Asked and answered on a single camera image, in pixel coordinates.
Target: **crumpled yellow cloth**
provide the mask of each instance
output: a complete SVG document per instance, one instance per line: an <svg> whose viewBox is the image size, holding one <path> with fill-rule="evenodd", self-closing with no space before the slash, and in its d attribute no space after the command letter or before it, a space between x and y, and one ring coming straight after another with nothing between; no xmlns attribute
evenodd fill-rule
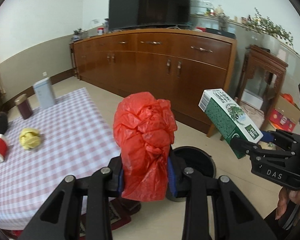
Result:
<svg viewBox="0 0 300 240"><path fill-rule="evenodd" d="M19 135L19 142L25 150L35 148L41 144L40 131L24 128Z"/></svg>

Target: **finger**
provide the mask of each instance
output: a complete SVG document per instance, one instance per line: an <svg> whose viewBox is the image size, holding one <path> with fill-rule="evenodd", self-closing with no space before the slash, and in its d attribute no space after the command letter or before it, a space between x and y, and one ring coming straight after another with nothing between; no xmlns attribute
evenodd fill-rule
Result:
<svg viewBox="0 0 300 240"><path fill-rule="evenodd" d="M282 188L279 192L278 206L275 211L275 219L278 220L287 210L289 195L286 188Z"/></svg>
<svg viewBox="0 0 300 240"><path fill-rule="evenodd" d="M299 191L293 191L293 190L290 191L289 198L293 203L300 205L300 190Z"/></svg>

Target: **red plastic bag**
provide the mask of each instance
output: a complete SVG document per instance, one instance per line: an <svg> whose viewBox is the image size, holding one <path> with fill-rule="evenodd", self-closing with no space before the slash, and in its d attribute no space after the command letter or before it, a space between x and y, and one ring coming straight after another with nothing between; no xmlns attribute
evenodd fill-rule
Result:
<svg viewBox="0 0 300 240"><path fill-rule="evenodd" d="M121 148L124 170L122 197L163 200L167 190L167 160L177 130L170 101L149 92L126 97L114 115L114 139Z"/></svg>

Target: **pink checkered tablecloth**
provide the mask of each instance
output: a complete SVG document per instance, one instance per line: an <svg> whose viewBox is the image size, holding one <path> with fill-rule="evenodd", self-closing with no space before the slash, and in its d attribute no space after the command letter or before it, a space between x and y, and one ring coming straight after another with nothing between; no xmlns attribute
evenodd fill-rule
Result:
<svg viewBox="0 0 300 240"><path fill-rule="evenodd" d="M30 151L19 143L27 127L43 134L43 143ZM0 228L7 230L23 230L65 176L90 176L120 154L85 88L57 98L50 108L38 107L27 120L18 117L5 135L10 152L0 163Z"/></svg>

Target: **barcode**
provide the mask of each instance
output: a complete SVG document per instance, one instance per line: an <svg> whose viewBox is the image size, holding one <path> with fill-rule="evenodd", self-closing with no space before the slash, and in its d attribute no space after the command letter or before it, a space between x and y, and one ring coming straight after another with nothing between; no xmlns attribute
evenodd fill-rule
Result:
<svg viewBox="0 0 300 240"><path fill-rule="evenodd" d="M206 111L208 103L209 103L209 97L207 97L207 94L203 94L203 96L200 100L200 104L199 104L202 111L204 111L204 112Z"/></svg>

